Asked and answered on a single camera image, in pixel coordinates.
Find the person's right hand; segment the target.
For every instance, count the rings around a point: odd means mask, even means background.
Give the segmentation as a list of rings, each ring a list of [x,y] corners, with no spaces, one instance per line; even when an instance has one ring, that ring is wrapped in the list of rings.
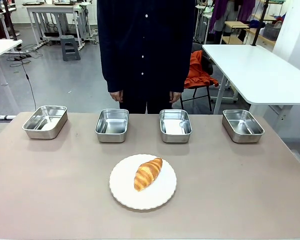
[[[110,92],[109,94],[114,101],[119,102],[119,103],[123,102],[123,90],[116,91],[116,92]]]

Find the person's left hand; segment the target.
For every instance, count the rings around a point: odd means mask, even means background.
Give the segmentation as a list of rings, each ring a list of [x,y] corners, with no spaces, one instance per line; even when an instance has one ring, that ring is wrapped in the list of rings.
[[[170,91],[169,92],[169,102],[171,104],[175,103],[176,101],[178,101],[180,99],[180,97],[182,96],[181,92],[173,92]]]

